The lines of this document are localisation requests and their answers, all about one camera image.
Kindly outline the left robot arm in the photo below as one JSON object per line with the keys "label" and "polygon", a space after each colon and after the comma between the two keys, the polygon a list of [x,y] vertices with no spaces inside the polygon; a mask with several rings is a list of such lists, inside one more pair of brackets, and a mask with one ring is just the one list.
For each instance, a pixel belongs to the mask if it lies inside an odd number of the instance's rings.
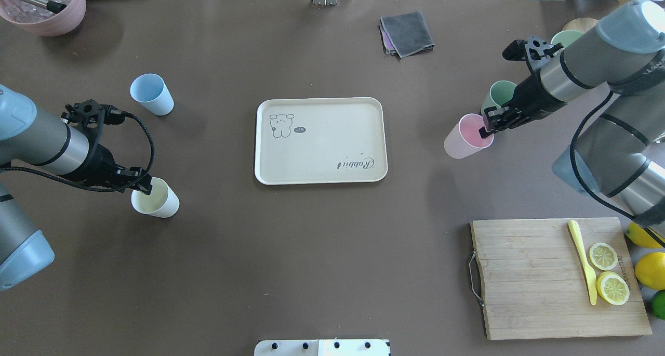
{"label": "left robot arm", "polygon": [[[68,104],[61,117],[2,86],[2,171],[12,161],[26,172],[93,192],[152,191],[148,168],[123,167],[100,144],[104,125],[118,125],[134,115],[94,100]],[[42,231],[24,213],[7,188],[1,203],[1,286],[6,291],[51,264],[54,252]]]}

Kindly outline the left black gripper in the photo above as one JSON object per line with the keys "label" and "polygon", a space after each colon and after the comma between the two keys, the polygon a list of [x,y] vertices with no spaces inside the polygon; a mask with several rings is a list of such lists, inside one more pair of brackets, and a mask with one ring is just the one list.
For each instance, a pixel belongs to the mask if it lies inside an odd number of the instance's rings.
{"label": "left black gripper", "polygon": [[102,145],[95,146],[86,162],[74,171],[74,182],[86,187],[100,187],[116,192],[132,189],[145,195],[152,192],[152,179],[142,167],[123,167]]}

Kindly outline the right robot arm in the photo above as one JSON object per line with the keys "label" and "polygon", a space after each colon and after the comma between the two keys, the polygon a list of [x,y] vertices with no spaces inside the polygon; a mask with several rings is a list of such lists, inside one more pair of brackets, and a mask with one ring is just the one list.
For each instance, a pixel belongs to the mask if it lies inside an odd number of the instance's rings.
{"label": "right robot arm", "polygon": [[663,135],[663,8],[653,1],[621,5],[561,48],[515,41],[506,59],[525,60],[530,76],[512,98],[484,107],[491,136],[543,119],[601,84],[609,95],[594,122],[583,120],[567,152],[553,165],[559,178],[663,235],[663,167],[644,150]]}

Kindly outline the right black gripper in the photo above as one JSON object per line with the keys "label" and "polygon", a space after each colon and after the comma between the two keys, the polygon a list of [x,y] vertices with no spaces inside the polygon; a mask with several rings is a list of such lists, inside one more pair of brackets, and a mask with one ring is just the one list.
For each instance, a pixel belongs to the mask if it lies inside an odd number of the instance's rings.
{"label": "right black gripper", "polygon": [[504,103],[501,108],[491,107],[485,110],[485,126],[480,127],[479,135],[485,139],[493,136],[496,129],[514,129],[534,120],[544,119],[565,104],[566,102],[549,95],[538,76],[531,75],[517,85],[509,102]]}

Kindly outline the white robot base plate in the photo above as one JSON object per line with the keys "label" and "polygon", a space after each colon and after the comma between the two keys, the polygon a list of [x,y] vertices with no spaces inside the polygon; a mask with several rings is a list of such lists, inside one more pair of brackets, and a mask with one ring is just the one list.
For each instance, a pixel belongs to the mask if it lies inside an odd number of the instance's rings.
{"label": "white robot base plate", "polygon": [[391,355],[391,347],[385,339],[263,340],[254,355]]}

